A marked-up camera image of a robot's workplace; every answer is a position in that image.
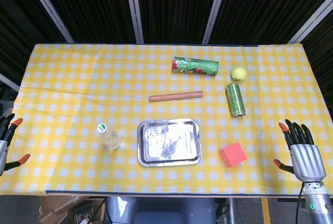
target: tablecloth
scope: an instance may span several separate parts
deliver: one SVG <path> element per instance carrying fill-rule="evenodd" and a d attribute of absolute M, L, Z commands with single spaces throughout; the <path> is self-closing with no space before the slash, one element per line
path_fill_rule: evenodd
<path fill-rule="evenodd" d="M 174 56 L 219 61 L 216 77 L 173 73 Z M 236 66 L 246 115 L 229 114 L 225 87 Z M 149 95 L 200 91 L 203 98 L 148 102 Z M 23 117 L 8 161 L 31 158 L 4 172 L 5 194 L 46 192 L 138 194 L 298 194 L 301 183 L 278 170 L 291 165 L 278 122 L 306 124 L 319 146 L 333 192 L 332 121 L 301 44 L 241 46 L 38 44 L 27 65 L 14 113 Z M 136 129 L 144 120 L 191 118 L 199 123 L 197 165 L 152 167 L 137 160 Z M 104 122 L 120 133 L 119 149 L 104 148 Z M 248 159 L 226 168 L 218 150 L 235 142 Z"/>

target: plastic bottle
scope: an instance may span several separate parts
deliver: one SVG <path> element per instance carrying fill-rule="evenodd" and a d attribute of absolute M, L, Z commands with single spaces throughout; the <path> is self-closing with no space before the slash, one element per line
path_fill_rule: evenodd
<path fill-rule="evenodd" d="M 97 126 L 97 132 L 99 133 L 104 145 L 109 149 L 115 150 L 120 146 L 120 136 L 112 129 L 109 129 L 105 123 L 100 123 Z"/>

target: can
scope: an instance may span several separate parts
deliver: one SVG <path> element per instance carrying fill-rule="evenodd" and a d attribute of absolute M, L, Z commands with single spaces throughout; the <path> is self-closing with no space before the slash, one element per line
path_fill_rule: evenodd
<path fill-rule="evenodd" d="M 215 76 L 217 75 L 218 70 L 218 61 L 175 56 L 172 62 L 172 71 L 174 72 L 209 74 Z"/>
<path fill-rule="evenodd" d="M 237 83 L 230 83 L 225 90 L 228 97 L 230 114 L 233 117 L 244 116 L 246 112 L 239 85 Z"/>

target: tennis ball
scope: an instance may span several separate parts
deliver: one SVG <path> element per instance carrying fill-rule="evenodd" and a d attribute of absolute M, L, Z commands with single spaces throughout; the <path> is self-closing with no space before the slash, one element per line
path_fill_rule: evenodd
<path fill-rule="evenodd" d="M 242 81 L 245 79 L 246 77 L 246 69 L 242 68 L 242 67 L 236 67 L 232 70 L 231 72 L 231 77 L 235 80 L 235 81 Z"/>

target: metal tray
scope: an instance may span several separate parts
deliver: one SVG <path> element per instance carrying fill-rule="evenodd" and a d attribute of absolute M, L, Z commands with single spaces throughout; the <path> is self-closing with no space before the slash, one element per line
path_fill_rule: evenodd
<path fill-rule="evenodd" d="M 199 126 L 192 119 L 143 121 L 137 156 L 145 167 L 196 164 L 201 157 Z"/>

